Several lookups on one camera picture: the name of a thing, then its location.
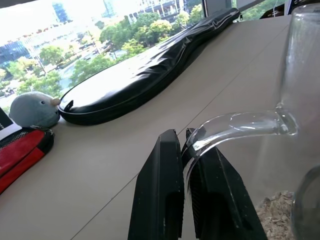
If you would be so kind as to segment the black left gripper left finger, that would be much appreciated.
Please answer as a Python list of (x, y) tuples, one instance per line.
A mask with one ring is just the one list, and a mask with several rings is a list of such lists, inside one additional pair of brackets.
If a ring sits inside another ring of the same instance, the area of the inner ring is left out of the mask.
[(127, 240), (179, 240), (184, 214), (181, 147), (174, 129), (157, 141), (136, 183)]

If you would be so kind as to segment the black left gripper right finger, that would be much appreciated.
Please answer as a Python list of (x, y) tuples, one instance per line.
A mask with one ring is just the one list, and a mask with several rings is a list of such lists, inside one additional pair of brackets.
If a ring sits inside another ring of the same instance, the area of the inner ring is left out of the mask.
[(188, 182), (196, 240), (268, 240), (240, 174), (217, 147)]

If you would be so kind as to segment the clear glass mug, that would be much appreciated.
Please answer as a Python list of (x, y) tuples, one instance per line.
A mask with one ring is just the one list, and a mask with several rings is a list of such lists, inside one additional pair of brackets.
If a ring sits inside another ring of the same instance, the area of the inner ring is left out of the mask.
[(187, 138), (185, 197), (192, 212), (191, 171), (216, 147), (240, 174), (254, 208), (293, 192), (295, 240), (320, 240), (320, 3), (293, 10), (285, 43), (274, 107), (214, 117)]

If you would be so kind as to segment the oatmeal flakes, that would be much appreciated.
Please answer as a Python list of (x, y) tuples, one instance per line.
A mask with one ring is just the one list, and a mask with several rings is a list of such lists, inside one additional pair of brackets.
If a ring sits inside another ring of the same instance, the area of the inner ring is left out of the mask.
[(293, 197), (293, 192), (280, 191), (256, 205), (255, 211), (267, 240), (296, 240), (291, 220)]

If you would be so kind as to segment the long black zippered bag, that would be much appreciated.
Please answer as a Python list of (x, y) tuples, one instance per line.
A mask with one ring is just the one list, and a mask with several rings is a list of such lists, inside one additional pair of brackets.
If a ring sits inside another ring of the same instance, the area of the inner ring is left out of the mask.
[(67, 122), (92, 126), (120, 118), (165, 90), (240, 16), (225, 8), (146, 51), (78, 83), (61, 98), (59, 113)]

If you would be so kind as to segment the red and black pouch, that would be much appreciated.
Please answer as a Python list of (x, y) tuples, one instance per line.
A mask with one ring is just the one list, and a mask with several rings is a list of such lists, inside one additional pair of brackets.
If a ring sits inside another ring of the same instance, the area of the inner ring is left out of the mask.
[(0, 140), (0, 195), (52, 149), (54, 133), (22, 128)]

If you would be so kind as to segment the blue plush bird toy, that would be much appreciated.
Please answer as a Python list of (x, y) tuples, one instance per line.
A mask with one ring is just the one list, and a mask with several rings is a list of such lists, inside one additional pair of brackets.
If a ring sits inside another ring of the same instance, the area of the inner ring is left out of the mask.
[(51, 128), (60, 119), (61, 100), (39, 91), (17, 96), (11, 103), (9, 117), (20, 127)]

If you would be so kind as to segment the white paper sheet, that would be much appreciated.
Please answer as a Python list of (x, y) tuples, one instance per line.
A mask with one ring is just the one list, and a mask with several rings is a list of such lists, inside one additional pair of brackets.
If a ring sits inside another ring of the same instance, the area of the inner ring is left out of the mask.
[(0, 141), (21, 129), (0, 107)]

